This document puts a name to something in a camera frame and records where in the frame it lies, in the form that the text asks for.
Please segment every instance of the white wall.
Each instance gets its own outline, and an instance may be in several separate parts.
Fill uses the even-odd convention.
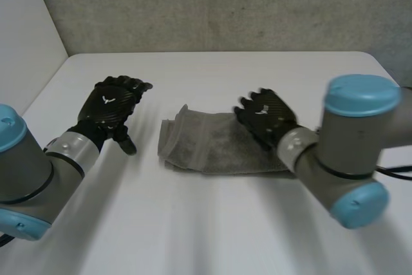
[[[66,59],[43,0],[0,0],[0,103],[22,114]]]

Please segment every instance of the white logo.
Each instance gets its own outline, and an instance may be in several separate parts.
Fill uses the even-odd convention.
[[[109,102],[113,102],[114,100],[116,100],[116,98],[113,98],[113,99],[106,99],[104,96],[102,97],[102,99],[103,99],[103,101],[104,101],[104,104],[107,104],[107,103],[109,103]]]
[[[258,115],[267,114],[268,110],[269,110],[269,106],[263,106],[263,109],[260,112],[257,112],[255,114],[258,114]]]

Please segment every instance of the white table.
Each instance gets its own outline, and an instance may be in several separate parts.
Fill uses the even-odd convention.
[[[348,73],[389,77],[359,52],[69,58],[24,115],[40,145],[76,123],[96,82],[129,75],[154,84],[129,119],[138,154],[128,157],[106,142],[44,238],[0,249],[0,274],[412,274],[409,182],[378,176],[392,196],[385,217],[348,231],[297,180],[182,174],[158,162],[160,121],[173,119],[184,104],[231,111],[239,96],[272,88],[302,125],[315,128],[327,82]],[[412,164],[411,150],[385,151],[381,164]]]

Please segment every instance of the gray cloth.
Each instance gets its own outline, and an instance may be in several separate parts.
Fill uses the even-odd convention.
[[[213,175],[287,171],[275,151],[263,151],[235,114],[191,111],[187,105],[174,121],[162,121],[158,155],[166,167]]]

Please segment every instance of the black cable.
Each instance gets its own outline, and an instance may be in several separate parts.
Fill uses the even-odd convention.
[[[399,175],[397,173],[412,172],[412,166],[400,166],[400,167],[377,167],[376,171],[386,176],[398,178],[399,180],[412,180],[411,176]]]
[[[2,236],[0,236],[0,247],[9,244],[12,240],[14,240],[14,236],[3,234]]]

